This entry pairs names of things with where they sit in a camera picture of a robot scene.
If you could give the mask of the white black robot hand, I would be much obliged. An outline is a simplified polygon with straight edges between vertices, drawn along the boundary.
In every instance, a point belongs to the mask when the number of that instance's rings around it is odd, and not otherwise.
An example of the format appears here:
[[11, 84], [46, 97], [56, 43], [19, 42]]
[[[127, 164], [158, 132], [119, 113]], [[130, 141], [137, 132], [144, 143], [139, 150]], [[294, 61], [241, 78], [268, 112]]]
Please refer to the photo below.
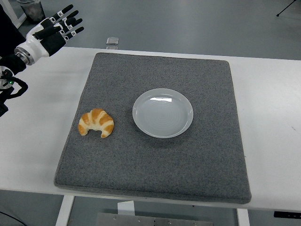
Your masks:
[[84, 30], [79, 25], [82, 19], [75, 18], [79, 11], [71, 12], [72, 8], [70, 4], [33, 27], [27, 33], [25, 42], [15, 48], [15, 55], [26, 65], [32, 65], [40, 58], [58, 52], [67, 41]]

